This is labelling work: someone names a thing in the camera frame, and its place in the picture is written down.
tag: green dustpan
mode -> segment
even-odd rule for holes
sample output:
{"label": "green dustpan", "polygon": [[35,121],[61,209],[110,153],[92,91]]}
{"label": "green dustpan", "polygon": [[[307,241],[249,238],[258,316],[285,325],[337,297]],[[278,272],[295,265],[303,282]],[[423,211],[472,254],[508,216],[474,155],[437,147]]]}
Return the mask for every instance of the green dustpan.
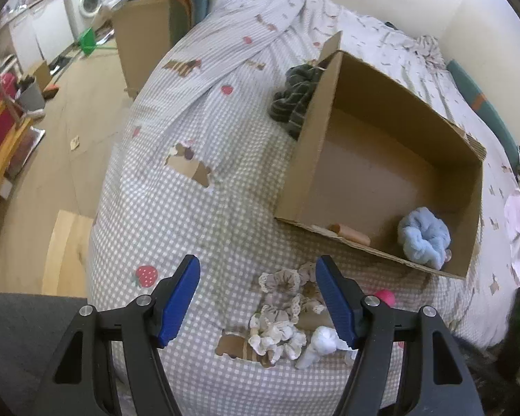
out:
{"label": "green dustpan", "polygon": [[97,48],[102,50],[118,49],[117,47],[105,47],[102,45],[97,45],[92,28],[85,30],[83,34],[81,34],[81,37],[79,37],[79,46],[81,47],[85,56],[89,56]]}

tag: trash bin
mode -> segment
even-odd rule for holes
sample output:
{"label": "trash bin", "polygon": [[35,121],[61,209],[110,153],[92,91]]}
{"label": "trash bin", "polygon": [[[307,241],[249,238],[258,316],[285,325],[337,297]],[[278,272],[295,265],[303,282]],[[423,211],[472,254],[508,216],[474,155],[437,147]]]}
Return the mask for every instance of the trash bin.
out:
{"label": "trash bin", "polygon": [[36,111],[37,109],[44,108],[46,102],[44,101],[43,94],[40,92],[39,84],[34,80],[27,89],[25,89],[19,98],[18,103],[28,111]]}

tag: blanket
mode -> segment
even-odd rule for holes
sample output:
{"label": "blanket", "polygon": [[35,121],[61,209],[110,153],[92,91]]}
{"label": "blanket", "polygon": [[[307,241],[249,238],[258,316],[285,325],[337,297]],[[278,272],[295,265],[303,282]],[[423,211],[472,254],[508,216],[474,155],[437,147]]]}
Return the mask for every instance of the blanket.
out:
{"label": "blanket", "polygon": [[[378,260],[273,217],[295,141],[267,109],[285,72],[314,60],[328,37],[406,86],[487,148],[479,255],[466,280]],[[98,310],[149,292],[139,266],[169,277],[185,254],[202,276],[178,337],[159,352],[184,415],[332,414],[350,373],[343,353],[305,370],[214,353],[222,332],[245,336],[262,272],[331,254],[366,293],[393,290],[397,307],[438,309],[457,335],[496,343],[516,289],[503,207],[516,187],[505,152],[462,99],[434,38],[412,39],[330,0],[227,0],[167,53],[131,108],[114,146],[91,235],[89,300]],[[196,160],[200,179],[175,160]],[[397,395],[401,347],[393,349],[383,405]],[[125,383],[122,349],[114,362]]]}

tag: blue scrunchie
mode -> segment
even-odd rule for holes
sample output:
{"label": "blue scrunchie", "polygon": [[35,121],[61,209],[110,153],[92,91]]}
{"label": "blue scrunchie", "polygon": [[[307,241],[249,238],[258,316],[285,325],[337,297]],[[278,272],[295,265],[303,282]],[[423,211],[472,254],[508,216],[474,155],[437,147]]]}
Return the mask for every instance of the blue scrunchie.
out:
{"label": "blue scrunchie", "polygon": [[447,225],[425,206],[403,217],[398,227],[399,244],[413,263],[440,270],[451,243]]}

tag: blue gripper pad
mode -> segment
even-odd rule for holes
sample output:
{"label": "blue gripper pad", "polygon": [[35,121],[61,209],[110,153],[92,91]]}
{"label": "blue gripper pad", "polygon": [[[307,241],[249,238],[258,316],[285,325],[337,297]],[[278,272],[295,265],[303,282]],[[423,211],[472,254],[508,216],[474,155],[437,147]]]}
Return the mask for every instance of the blue gripper pad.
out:
{"label": "blue gripper pad", "polygon": [[183,271],[162,312],[162,328],[158,335],[158,341],[162,347],[167,346],[168,342],[177,336],[199,279],[200,262],[198,258],[193,257]]}
{"label": "blue gripper pad", "polygon": [[323,257],[316,261],[316,281],[339,338],[354,347],[354,315]]}

